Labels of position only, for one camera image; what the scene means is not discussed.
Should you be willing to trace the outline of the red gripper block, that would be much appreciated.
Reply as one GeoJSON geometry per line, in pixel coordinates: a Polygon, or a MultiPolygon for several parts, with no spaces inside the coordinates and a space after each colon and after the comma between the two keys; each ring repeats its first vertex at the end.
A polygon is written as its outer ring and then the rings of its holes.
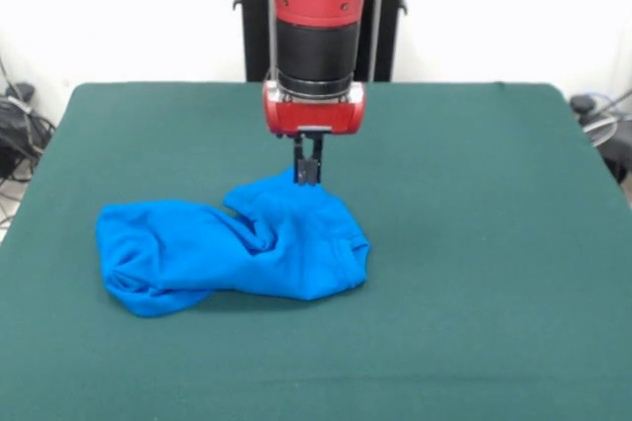
{"type": "MultiPolygon", "coordinates": [[[[287,94],[276,81],[263,85],[264,113],[268,129],[277,135],[296,135],[308,132],[355,134],[358,132],[366,105],[363,84],[353,82],[349,92],[338,98],[317,100],[287,94]]],[[[307,183],[321,182],[324,137],[309,135],[312,152],[307,159],[307,183]]],[[[293,181],[304,185],[306,181],[303,137],[293,138],[293,181]]]]}

